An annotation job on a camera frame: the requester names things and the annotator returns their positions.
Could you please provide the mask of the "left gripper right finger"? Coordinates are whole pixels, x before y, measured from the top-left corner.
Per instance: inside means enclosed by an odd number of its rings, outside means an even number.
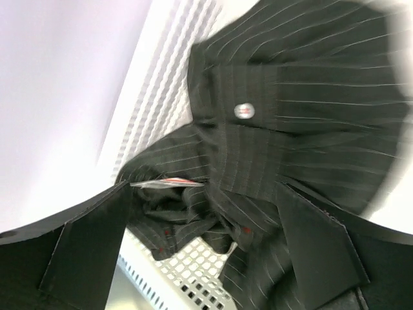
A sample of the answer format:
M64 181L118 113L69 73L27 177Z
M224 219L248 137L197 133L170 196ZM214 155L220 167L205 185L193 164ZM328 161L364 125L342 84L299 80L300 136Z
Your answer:
M305 309L412 309L412 235L292 180L276 204Z

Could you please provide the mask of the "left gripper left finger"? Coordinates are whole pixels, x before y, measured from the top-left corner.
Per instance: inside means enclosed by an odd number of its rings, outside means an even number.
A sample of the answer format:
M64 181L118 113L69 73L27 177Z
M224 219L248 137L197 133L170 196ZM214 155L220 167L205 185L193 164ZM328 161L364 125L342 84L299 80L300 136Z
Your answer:
M83 203L1 233L1 309L104 309L132 190L123 181Z

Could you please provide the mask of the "black pinstripe shirt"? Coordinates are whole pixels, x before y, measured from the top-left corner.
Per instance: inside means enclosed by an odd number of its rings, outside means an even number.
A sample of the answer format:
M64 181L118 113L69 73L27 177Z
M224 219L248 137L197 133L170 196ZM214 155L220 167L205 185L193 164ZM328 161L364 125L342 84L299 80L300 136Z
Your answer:
M296 181L362 218L398 155L410 105L389 58L391 12L356 1L259 1L192 46L192 121L129 160L128 229L155 260L194 238L227 254L238 309L305 309L276 192Z

